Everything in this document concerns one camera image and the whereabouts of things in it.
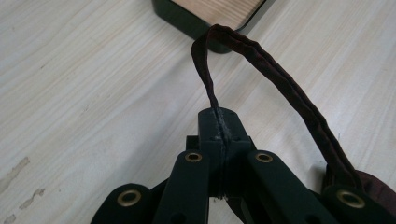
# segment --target brown fabric strap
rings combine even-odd
[[[326,119],[308,99],[300,86],[257,42],[249,40],[229,27],[220,25],[212,26],[205,35],[193,43],[191,49],[195,67],[205,84],[212,107],[219,107],[219,103],[215,96],[213,81],[207,67],[207,46],[209,40],[218,41],[231,50],[244,55],[253,66],[272,81],[303,118],[306,127],[332,169],[337,181],[340,184],[364,190],[358,173],[330,131]]]

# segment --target dark green object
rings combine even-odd
[[[276,154],[257,150],[229,109],[201,111],[198,127],[167,180],[113,190],[92,224],[206,224],[209,197],[226,198],[246,224],[395,223],[358,189],[333,186],[322,196],[307,189]]]
[[[154,6],[154,11],[159,17],[168,21],[178,30],[182,31],[186,35],[190,36],[192,39],[197,39],[199,36],[203,35],[209,27],[213,24],[209,24],[203,21],[199,17],[195,16],[184,7],[176,4],[171,0],[151,0]],[[251,14],[250,18],[247,19],[245,24],[237,28],[235,31],[246,35],[253,26],[262,17],[264,12],[275,2],[275,0],[264,0],[257,7],[257,9]],[[209,44],[209,49],[215,51],[216,53],[227,53],[230,49],[217,43],[211,42]]]

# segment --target wood grain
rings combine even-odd
[[[393,189],[395,21],[392,0],[276,0],[248,35],[302,86],[354,166]],[[90,223],[114,188],[168,177],[209,107],[191,44],[150,1],[3,0],[0,223]],[[276,88],[235,53],[209,53],[209,65],[220,105],[255,145],[318,189],[325,162]],[[210,202],[209,223],[240,223]]]
[[[211,25],[221,24],[236,30],[247,22],[262,0],[173,0],[173,2]]]

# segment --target strap loop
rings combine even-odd
[[[255,41],[238,34],[229,27],[214,25],[192,45],[191,54],[212,107],[219,107],[215,96],[213,80],[207,67],[207,46],[209,40],[216,40],[231,50],[242,54],[289,101],[303,118],[324,159],[341,184],[363,190],[361,179],[332,134],[326,119],[308,99],[293,78]]]

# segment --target metal grommet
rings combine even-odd
[[[341,203],[353,208],[363,208],[366,205],[361,197],[344,189],[339,189],[337,191],[337,198]]]
[[[122,207],[132,206],[140,201],[142,194],[136,189],[127,189],[119,195],[117,203]]]
[[[186,157],[184,157],[184,158],[186,159],[186,161],[197,162],[202,159],[202,155],[199,153],[191,152],[191,153],[187,154]]]
[[[273,160],[273,158],[272,158],[272,156],[261,152],[261,153],[257,153],[256,160],[261,161],[261,162],[271,162]]]

